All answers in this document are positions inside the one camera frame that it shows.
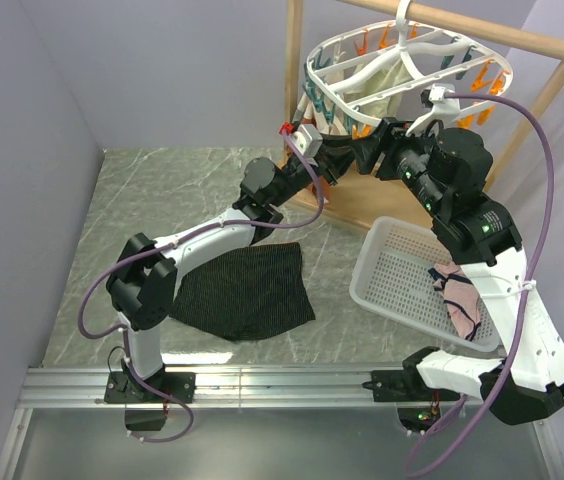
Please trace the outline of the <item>orange clothes peg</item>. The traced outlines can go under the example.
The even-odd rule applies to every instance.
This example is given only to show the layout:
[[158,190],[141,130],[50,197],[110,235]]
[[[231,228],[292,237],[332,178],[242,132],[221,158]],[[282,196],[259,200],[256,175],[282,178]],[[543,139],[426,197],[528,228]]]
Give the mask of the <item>orange clothes peg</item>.
[[363,139],[368,137],[373,131],[373,128],[370,125],[353,125],[351,130],[351,136],[353,140]]

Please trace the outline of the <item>white clip hanger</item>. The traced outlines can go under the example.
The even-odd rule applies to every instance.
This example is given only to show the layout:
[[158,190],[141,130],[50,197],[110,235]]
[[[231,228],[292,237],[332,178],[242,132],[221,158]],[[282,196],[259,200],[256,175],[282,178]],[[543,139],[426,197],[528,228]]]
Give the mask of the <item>white clip hanger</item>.
[[470,37],[407,19],[401,2],[393,20],[322,41],[303,63],[303,93],[292,120],[322,134],[369,135],[396,117],[406,95],[467,90],[503,95],[513,81],[510,63]]

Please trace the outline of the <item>black striped underwear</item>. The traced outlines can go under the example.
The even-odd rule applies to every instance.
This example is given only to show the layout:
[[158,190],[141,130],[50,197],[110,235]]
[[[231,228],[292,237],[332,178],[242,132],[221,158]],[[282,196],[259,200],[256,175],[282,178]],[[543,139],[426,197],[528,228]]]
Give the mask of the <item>black striped underwear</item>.
[[259,341],[315,319],[297,242],[230,251],[183,277],[170,317],[232,342]]

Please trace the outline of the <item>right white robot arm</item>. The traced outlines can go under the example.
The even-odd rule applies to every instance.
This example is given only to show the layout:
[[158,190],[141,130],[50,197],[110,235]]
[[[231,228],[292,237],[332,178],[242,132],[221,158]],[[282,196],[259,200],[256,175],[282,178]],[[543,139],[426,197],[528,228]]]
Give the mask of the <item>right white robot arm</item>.
[[461,128],[411,135],[385,119],[353,147],[361,169],[399,180],[432,219],[432,231],[485,305],[507,355],[477,359],[427,347],[398,371],[376,371],[367,388],[384,401],[482,399],[503,423],[542,420],[564,406],[564,344],[533,284],[527,256],[506,208],[484,193],[492,155]]

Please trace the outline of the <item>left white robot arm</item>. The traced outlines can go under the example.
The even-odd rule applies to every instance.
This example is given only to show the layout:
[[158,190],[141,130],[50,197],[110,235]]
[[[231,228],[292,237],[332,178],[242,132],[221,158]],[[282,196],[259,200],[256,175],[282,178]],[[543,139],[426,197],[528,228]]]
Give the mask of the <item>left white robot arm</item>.
[[151,402],[167,389],[160,351],[160,324],[172,308],[185,275],[238,248],[267,238],[280,226],[278,207],[313,180],[335,183],[354,160],[348,136],[326,136],[318,148],[292,144],[283,167],[258,157],[245,168],[238,199],[216,218],[178,234],[150,239],[131,237],[119,257],[120,268],[109,275],[106,290],[121,320],[125,357],[122,371],[128,390]]

